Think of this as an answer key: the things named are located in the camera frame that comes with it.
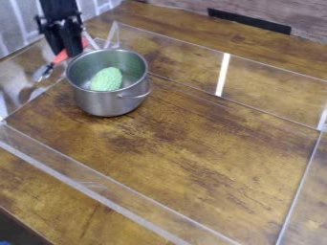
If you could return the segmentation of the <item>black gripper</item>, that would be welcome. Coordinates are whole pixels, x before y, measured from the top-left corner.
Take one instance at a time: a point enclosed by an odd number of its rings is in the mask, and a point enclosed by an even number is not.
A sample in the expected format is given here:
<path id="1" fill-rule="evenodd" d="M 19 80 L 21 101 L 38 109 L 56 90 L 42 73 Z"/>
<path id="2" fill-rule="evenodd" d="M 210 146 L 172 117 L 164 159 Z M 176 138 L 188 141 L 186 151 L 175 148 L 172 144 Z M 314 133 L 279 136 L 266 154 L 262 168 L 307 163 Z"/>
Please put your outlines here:
<path id="1" fill-rule="evenodd" d="M 35 21 L 51 51 L 58 55 L 66 47 L 68 57 L 78 56 L 83 51 L 83 21 L 76 0 L 39 0 L 39 3 L 43 13 L 35 16 Z"/>

